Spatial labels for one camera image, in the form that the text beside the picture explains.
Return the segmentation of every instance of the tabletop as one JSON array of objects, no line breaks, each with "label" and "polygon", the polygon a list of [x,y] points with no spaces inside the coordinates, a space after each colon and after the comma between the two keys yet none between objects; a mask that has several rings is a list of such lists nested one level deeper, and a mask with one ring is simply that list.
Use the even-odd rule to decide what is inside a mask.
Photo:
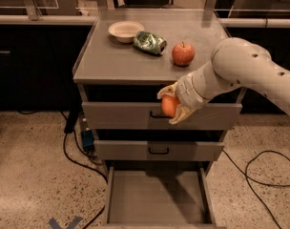
[{"label": "tabletop", "polygon": [[[148,54],[118,42],[108,34],[118,21],[136,21],[145,31],[163,37],[167,41],[164,54]],[[168,84],[210,60],[215,45],[226,37],[217,17],[204,10],[105,10],[76,63],[73,79],[81,84]],[[172,49],[180,42],[190,43],[196,51],[184,68],[172,59]]]}]

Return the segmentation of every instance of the humanoid robot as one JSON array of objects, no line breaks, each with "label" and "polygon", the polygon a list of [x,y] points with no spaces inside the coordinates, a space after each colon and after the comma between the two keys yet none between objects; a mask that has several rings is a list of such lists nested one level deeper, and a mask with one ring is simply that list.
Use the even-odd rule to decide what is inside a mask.
[{"label": "humanoid robot", "polygon": [[263,47],[239,38],[221,41],[210,61],[161,89],[157,98],[165,94],[178,97],[176,116],[170,119],[171,124],[177,124],[215,96],[239,87],[262,94],[290,115],[290,71],[274,63]]}]

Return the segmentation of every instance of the green can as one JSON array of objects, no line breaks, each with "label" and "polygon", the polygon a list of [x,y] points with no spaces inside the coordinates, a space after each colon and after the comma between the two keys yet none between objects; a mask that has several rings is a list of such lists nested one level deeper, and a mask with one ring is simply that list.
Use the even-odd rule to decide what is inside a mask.
[{"label": "green can", "polygon": [[164,38],[147,31],[139,31],[134,38],[136,48],[156,55],[162,55],[166,45]]}]

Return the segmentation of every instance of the terrazzo floor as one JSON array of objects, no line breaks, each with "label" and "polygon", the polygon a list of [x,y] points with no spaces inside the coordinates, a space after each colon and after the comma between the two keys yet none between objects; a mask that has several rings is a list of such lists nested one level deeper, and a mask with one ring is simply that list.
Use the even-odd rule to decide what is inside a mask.
[{"label": "terrazzo floor", "polygon": [[[65,118],[58,112],[0,113],[0,228],[83,228],[104,205],[107,186],[102,176],[64,156],[64,127]],[[75,129],[80,143],[79,123]],[[71,158],[102,171],[79,152],[73,134],[65,145]],[[242,170],[264,150],[290,158],[290,118],[242,114],[225,145]],[[290,183],[290,163],[282,156],[264,154],[252,163],[249,175],[267,183]],[[217,225],[278,228],[225,154],[214,163],[207,180]],[[290,187],[250,183],[281,228],[290,229]],[[99,216],[88,228],[101,221]]]}]

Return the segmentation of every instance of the white bowl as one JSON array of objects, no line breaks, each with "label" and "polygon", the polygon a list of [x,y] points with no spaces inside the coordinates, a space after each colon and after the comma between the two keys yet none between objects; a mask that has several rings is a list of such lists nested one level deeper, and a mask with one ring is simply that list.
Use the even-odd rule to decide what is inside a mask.
[{"label": "white bowl", "polygon": [[134,37],[139,31],[144,31],[143,25],[135,21],[121,21],[109,27],[109,34],[116,37],[122,43],[134,42]]}]

